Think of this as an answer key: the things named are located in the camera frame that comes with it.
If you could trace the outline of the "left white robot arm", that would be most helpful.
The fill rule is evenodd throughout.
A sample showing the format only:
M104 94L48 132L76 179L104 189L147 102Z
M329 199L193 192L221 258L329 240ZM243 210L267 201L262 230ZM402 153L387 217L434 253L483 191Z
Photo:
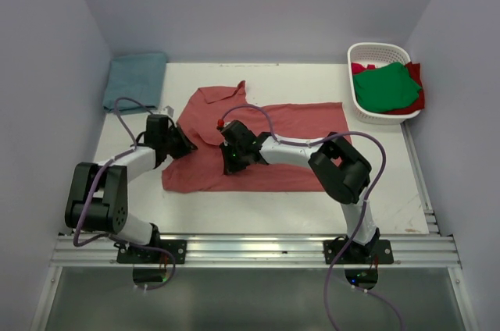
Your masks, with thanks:
M198 148L168 115L148 115L145 129L131 138L130 148L104 162L76 165L64 219L73 230L74 247L106 237L151 263L171 253L162 248L158 227L129 211L128 185L168 158L183 158Z

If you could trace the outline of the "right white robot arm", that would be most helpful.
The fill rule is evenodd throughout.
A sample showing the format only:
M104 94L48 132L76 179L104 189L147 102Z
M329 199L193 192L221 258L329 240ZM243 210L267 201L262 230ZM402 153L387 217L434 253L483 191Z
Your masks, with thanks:
M328 140L255 135L238 120L217 126L223 136L223 173L232 175L251 165L290 165L310 169L328 196L340 203L347 226L342 255L367 262L376 253L380 231L368 200L371 164L337 133Z

